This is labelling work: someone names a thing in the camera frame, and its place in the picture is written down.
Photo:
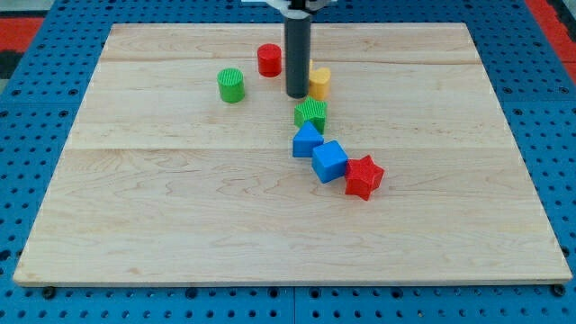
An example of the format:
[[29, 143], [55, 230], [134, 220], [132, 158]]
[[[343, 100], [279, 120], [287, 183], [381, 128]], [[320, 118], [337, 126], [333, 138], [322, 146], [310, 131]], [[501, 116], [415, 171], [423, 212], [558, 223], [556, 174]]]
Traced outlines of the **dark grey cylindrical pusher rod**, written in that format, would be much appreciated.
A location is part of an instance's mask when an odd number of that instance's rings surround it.
[[311, 15], [302, 10], [284, 14], [286, 93], [300, 99], [309, 93]]

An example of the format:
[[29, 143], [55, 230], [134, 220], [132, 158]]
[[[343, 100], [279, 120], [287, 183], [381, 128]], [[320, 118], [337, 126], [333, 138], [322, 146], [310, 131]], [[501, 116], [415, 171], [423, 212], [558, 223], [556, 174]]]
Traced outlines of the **white pusher mount bracket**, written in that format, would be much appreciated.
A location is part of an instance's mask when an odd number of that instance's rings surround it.
[[269, 5], [283, 12], [296, 10], [306, 13], [316, 13], [326, 6], [335, 5], [337, 2], [337, 0], [241, 0], [243, 5]]

